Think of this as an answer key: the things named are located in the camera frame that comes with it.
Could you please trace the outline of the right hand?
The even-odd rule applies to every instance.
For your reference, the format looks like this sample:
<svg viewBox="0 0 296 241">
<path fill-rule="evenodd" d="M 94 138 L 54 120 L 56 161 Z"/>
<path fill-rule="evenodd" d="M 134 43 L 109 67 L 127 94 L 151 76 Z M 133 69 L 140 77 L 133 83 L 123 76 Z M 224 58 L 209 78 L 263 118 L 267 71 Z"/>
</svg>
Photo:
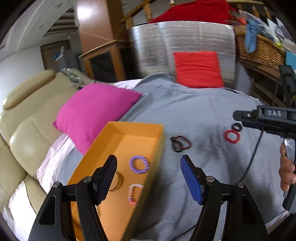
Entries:
<svg viewBox="0 0 296 241">
<path fill-rule="evenodd" d="M 280 187 L 284 192 L 288 192 L 290 185 L 294 185 L 296 181 L 296 175 L 294 173 L 295 165 L 294 163 L 287 158 L 286 148 L 284 144 L 280 146 Z"/>
</svg>

